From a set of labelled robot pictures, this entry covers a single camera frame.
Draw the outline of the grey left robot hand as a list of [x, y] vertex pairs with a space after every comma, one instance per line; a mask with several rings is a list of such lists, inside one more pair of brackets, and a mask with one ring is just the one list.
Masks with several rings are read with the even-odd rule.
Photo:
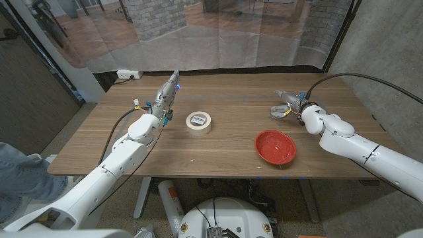
[[177, 91], [180, 89], [179, 70], [174, 70], [170, 78], [158, 89], [156, 99], [151, 106], [151, 114], [167, 120], [172, 120], [171, 109]]

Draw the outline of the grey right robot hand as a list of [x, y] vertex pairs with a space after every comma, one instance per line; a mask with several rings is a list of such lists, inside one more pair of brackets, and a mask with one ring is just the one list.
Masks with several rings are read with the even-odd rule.
[[304, 126], [305, 123], [302, 120], [302, 112], [308, 107], [312, 105], [312, 102], [309, 102], [305, 99], [305, 95], [301, 94], [293, 94], [287, 91], [274, 91], [279, 97], [282, 99], [282, 105], [273, 106], [270, 109], [270, 115], [273, 119], [280, 120], [286, 117], [290, 112], [297, 115], [297, 119], [299, 123]]

